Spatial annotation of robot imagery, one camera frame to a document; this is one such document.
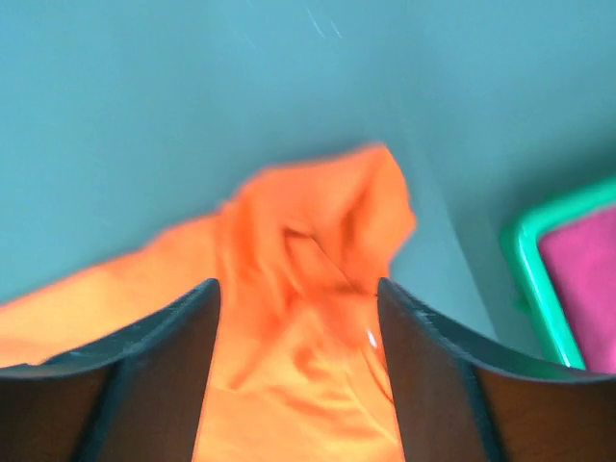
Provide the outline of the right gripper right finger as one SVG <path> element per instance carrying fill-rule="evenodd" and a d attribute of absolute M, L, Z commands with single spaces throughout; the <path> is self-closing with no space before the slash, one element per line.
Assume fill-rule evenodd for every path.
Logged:
<path fill-rule="evenodd" d="M 614 376 L 502 346 L 386 278 L 377 307 L 406 460 L 614 460 Z"/>

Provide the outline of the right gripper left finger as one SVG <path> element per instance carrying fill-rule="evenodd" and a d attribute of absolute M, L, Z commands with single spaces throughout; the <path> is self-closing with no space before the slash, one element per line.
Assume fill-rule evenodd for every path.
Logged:
<path fill-rule="evenodd" d="M 100 340 L 2 369 L 2 460 L 192 460 L 219 313 L 209 279 Z"/>

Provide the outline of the orange t shirt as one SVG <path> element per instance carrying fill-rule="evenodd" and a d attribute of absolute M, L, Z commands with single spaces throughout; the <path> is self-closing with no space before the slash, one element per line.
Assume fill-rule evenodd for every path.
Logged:
<path fill-rule="evenodd" d="M 416 225 L 382 144 L 268 168 L 215 213 L 1 308 L 3 366 L 39 364 L 215 278 L 197 461 L 399 461 L 378 281 Z"/>

